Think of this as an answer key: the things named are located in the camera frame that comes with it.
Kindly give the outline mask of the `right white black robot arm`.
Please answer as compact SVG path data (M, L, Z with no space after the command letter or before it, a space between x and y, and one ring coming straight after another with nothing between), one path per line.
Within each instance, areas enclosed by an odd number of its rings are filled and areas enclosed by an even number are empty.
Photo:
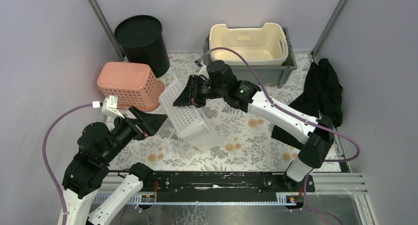
M258 85L239 80L229 65L215 61L202 67L206 74L190 75L184 90L173 106L203 107L208 99L223 99L230 107L245 113L258 115L288 133L292 145L300 151L285 171L284 188L294 192L302 185L304 177L313 169L320 168L334 143L329 132L332 121L303 114L265 94Z

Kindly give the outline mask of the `large black cylindrical container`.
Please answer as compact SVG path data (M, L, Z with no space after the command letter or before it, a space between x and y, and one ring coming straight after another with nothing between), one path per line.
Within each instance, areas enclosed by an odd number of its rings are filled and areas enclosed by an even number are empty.
M163 26L157 18L150 15L127 18L117 25L114 36L129 62L149 65L157 78L169 70Z

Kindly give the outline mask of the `pink perforated plastic basket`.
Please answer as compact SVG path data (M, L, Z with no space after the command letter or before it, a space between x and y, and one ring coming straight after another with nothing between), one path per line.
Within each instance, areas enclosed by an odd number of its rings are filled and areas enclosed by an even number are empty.
M98 76L97 85L105 96L118 97L118 108L134 106L141 111L158 108L159 96L164 91L164 84L149 65L127 62L106 63Z

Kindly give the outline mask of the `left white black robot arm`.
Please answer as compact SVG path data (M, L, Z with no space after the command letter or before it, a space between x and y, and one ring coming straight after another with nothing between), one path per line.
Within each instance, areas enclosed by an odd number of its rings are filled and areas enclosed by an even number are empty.
M120 186L94 212L89 209L104 178L109 174L111 161L133 140L154 136L167 120L165 114L150 114L130 107L133 118L115 118L109 129L105 123L87 125L77 140L79 150L65 170L63 177L62 225L107 225L139 191L153 185L153 170L143 163L133 164Z

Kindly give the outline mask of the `white perforated plastic basket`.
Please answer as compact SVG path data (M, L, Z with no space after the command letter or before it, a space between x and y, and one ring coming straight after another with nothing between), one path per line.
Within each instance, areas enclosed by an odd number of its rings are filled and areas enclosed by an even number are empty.
M174 101L184 90L185 85L177 77L159 96L159 102L171 121L178 138L201 151L223 145L222 137L201 109L194 106L176 107Z

